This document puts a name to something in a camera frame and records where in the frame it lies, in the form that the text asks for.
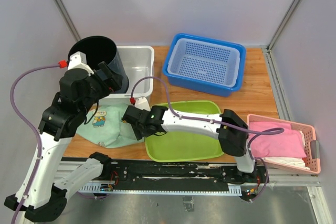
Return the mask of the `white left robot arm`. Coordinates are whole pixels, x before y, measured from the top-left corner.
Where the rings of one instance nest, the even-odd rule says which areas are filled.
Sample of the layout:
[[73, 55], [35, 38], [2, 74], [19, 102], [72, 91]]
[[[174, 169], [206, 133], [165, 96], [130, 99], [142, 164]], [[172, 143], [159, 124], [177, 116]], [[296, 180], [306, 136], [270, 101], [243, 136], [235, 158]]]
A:
[[[64, 68], [67, 71], [60, 79], [60, 90], [54, 96], [51, 106], [34, 127], [18, 110], [14, 92], [18, 82], [35, 71], [49, 68]], [[112, 159], [99, 152], [91, 154], [86, 162], [68, 176], [55, 182], [54, 176], [64, 152], [74, 137], [77, 128], [87, 120], [89, 109], [99, 100], [121, 88], [121, 75], [104, 61], [98, 64], [104, 78], [79, 63], [74, 67], [67, 61], [36, 67], [22, 73], [12, 84], [10, 102], [15, 113], [32, 129], [37, 142], [36, 151], [27, 175], [19, 191], [6, 197], [4, 205], [13, 210], [11, 219], [15, 223], [19, 212], [31, 222], [56, 220], [64, 210], [67, 201], [86, 183], [95, 178], [110, 179]]]

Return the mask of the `white perforated basket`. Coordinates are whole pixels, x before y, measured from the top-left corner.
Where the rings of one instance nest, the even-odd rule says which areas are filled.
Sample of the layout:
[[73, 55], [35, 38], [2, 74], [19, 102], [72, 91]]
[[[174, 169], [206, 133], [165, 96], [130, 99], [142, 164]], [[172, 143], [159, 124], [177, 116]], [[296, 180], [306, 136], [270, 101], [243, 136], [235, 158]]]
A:
[[238, 78], [238, 49], [181, 38], [170, 56], [167, 71], [177, 76], [233, 87]]

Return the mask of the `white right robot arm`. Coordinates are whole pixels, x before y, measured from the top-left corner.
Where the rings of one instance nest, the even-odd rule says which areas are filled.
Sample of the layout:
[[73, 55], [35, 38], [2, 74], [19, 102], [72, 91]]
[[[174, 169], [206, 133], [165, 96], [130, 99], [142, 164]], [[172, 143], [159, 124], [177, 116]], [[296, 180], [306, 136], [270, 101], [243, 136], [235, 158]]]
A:
[[233, 156], [238, 177], [250, 182], [257, 175], [255, 160], [247, 147], [248, 135], [252, 133], [247, 124], [233, 111], [217, 114], [197, 114], [175, 111], [155, 105], [149, 111], [128, 106], [122, 121], [132, 126], [136, 138], [158, 133], [191, 132], [219, 141], [223, 153]]

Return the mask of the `green plastic tub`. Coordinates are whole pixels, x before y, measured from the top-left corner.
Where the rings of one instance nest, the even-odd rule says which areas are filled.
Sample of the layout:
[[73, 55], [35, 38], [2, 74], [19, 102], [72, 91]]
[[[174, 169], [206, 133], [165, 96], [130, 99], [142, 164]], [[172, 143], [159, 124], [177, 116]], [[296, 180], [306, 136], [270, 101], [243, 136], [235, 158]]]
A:
[[[206, 100], [173, 102], [175, 111], [199, 114], [220, 113], [219, 106]], [[220, 143], [208, 136], [189, 132], [168, 132], [145, 138], [148, 156], [156, 162], [187, 162], [210, 159], [224, 153]]]

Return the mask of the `blue plastic tub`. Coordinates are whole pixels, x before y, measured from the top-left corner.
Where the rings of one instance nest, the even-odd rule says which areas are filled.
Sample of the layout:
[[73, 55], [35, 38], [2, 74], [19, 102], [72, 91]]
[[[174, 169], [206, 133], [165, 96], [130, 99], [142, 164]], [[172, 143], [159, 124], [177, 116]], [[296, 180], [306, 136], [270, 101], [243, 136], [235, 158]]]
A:
[[[229, 47], [238, 49], [240, 52], [240, 65], [239, 65], [238, 78], [236, 80], [235, 85], [230, 88], [226, 86], [220, 86], [218, 84], [185, 78], [185, 77], [181, 77], [181, 76], [168, 73], [167, 66], [168, 66], [170, 56], [172, 54], [175, 44], [181, 38], [200, 40], [204, 42], [210, 42], [210, 43], [229, 46]], [[206, 38], [206, 37], [200, 37], [200, 36], [195, 36], [195, 35], [190, 35], [190, 34], [185, 34], [185, 33], [179, 33], [175, 35], [172, 41], [169, 52], [166, 56], [166, 59], [162, 67], [162, 72], [167, 77], [169, 83], [173, 86], [178, 86], [178, 87], [182, 87], [186, 89], [196, 90], [199, 92], [218, 95], [221, 97], [228, 97], [231, 95], [231, 93], [239, 91], [242, 87], [243, 79], [244, 79], [245, 59], [246, 59], [246, 48], [241, 44], [221, 41], [221, 40], [216, 40], [216, 39], [211, 39], [211, 38]]]

